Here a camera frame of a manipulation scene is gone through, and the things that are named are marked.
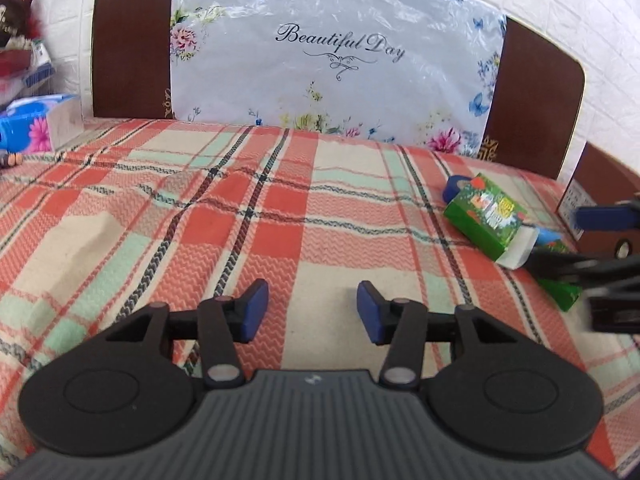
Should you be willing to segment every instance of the brown headboard panel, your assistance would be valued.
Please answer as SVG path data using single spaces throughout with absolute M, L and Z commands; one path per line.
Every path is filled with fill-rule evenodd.
M 95 0 L 94 114 L 170 117 L 171 0 Z M 584 72 L 512 19 L 481 158 L 557 178 L 577 119 Z

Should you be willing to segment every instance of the black circular joint cover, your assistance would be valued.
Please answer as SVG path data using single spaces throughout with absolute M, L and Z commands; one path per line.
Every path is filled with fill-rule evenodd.
M 193 405 L 190 379 L 132 344 L 79 348 L 26 382 L 18 411 L 37 444 L 73 456 L 115 455 L 149 446 L 184 422 Z
M 518 460 L 584 447 L 603 410 L 587 374 L 533 342 L 465 352 L 429 382 L 426 399 L 450 433 Z

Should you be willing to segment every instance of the blue fingertip pad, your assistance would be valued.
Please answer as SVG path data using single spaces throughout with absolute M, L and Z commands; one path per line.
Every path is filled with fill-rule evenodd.
M 241 329 L 242 340 L 249 342 L 254 339 L 260 328 L 260 323 L 262 323 L 262 318 L 264 318 L 264 313 L 267 312 L 268 304 L 269 285 L 264 282 L 246 304 L 244 323 L 242 323 Z
M 370 341 L 375 344 L 381 344 L 384 329 L 380 322 L 380 310 L 362 282 L 358 285 L 356 304 L 358 305 L 358 314 L 360 314 L 360 319 L 367 330 Z

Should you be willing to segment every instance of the tissue box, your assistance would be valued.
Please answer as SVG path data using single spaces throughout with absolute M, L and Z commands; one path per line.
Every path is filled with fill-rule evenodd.
M 83 129 L 78 96 L 18 99 L 0 114 L 0 149 L 11 153 L 50 152 L 73 140 Z
M 517 269 L 529 257 L 538 229 L 523 225 L 527 211 L 497 184 L 478 174 L 444 216 L 498 265 Z
M 556 253 L 571 252 L 569 248 L 560 240 L 556 240 L 555 242 L 546 244 L 543 247 L 545 249 L 548 249 L 549 251 L 553 251 Z M 579 286 L 572 285 L 571 283 L 542 279 L 538 279 L 538 283 L 547 291 L 547 293 L 556 302 L 556 305 L 559 306 L 560 309 L 564 312 L 567 312 L 573 306 L 573 304 L 578 300 L 580 294 L 582 293 L 582 289 Z

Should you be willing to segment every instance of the checkered bedspread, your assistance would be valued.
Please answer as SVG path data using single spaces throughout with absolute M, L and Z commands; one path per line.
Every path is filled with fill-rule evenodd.
M 436 312 L 471 302 L 587 370 L 604 420 L 590 451 L 619 474 L 640 458 L 640 352 L 583 333 L 525 271 L 492 264 L 443 217 L 448 175 L 485 172 L 543 226 L 560 196 L 513 168 L 367 141 L 252 126 L 107 121 L 93 140 L 0 173 L 0 468 L 33 449 L 17 415 L 31 373 L 153 300 L 174 310 L 268 280 L 254 368 L 369 368 L 358 282 Z M 192 344 L 176 362 L 196 367 Z M 425 375 L 449 362 L 427 345 Z

